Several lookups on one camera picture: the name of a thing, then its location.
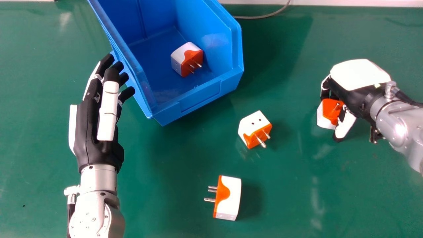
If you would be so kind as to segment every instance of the gray cable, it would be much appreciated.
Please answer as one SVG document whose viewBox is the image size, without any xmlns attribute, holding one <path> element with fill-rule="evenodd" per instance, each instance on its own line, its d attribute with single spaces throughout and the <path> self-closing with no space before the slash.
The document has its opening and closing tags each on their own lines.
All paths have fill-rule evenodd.
<svg viewBox="0 0 423 238">
<path fill-rule="evenodd" d="M 286 7 L 288 7 L 289 3 L 291 2 L 291 0 L 288 0 L 288 2 L 279 10 L 266 14 L 266 15 L 261 15 L 261 16 L 254 16 L 254 17 L 247 17 L 247 16 L 234 16 L 234 18 L 236 19 L 263 19 L 263 18 L 268 18 L 268 17 L 272 17 L 280 12 L 282 12 L 283 10 L 286 9 Z"/>
</svg>

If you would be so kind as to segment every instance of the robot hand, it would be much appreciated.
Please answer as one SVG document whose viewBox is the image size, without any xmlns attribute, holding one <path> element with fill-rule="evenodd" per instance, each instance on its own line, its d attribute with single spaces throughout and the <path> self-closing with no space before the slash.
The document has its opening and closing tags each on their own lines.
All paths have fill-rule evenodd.
<svg viewBox="0 0 423 238">
<path fill-rule="evenodd" d="M 335 141 L 345 138 L 356 118 L 364 118 L 372 143 L 386 139 L 422 172 L 423 104 L 407 97 L 376 64 L 357 59 L 335 65 L 321 83 L 320 99 L 317 125 L 335 130 Z"/>
<path fill-rule="evenodd" d="M 81 183 L 68 187 L 68 238 L 122 238 L 125 220 L 117 198 L 117 173 L 124 161 L 118 143 L 122 104 L 134 95 L 129 87 L 119 93 L 128 80 L 119 74 L 124 66 L 114 65 L 111 54 L 95 67 L 78 105 L 71 105 L 69 147 L 77 157 Z"/>
</svg>

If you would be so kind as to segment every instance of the green table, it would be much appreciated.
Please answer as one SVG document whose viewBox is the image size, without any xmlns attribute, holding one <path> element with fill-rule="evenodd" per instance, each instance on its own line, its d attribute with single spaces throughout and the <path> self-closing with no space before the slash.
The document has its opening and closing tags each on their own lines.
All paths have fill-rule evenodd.
<svg viewBox="0 0 423 238">
<path fill-rule="evenodd" d="M 133 99 L 125 104 L 125 237 L 421 237 L 421 175 L 385 141 L 370 144 L 363 120 L 334 143 L 315 111 L 321 80 L 354 58 L 376 62 L 423 100 L 423 9 L 292 6 L 240 23 L 245 74 L 236 91 L 166 127 Z M 0 3 L 0 237 L 65 237 L 63 189 L 80 178 L 69 104 L 109 51 L 84 0 Z M 273 123 L 272 139 L 247 150 L 238 123 L 256 110 Z M 243 179 L 236 222 L 213 219 L 203 201 L 220 174 Z"/>
</svg>

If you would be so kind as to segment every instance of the white wall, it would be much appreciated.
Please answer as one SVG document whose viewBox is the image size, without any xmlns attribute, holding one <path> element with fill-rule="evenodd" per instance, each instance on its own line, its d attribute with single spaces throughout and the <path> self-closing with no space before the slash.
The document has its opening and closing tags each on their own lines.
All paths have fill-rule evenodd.
<svg viewBox="0 0 423 238">
<path fill-rule="evenodd" d="M 288 0 L 219 0 L 226 4 L 285 4 Z M 291 0 L 292 5 L 423 7 L 423 0 Z"/>
</svg>

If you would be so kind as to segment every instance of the adapter inside blue bin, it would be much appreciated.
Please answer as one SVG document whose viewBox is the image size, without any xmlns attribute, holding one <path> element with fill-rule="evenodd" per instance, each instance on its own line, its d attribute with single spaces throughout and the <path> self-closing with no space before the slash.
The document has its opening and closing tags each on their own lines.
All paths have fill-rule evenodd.
<svg viewBox="0 0 423 238">
<path fill-rule="evenodd" d="M 88 1 L 148 118 L 166 125 L 236 89 L 244 71 L 241 28 L 216 0 Z M 170 55 L 186 42 L 204 51 L 204 63 L 181 77 Z"/>
</svg>

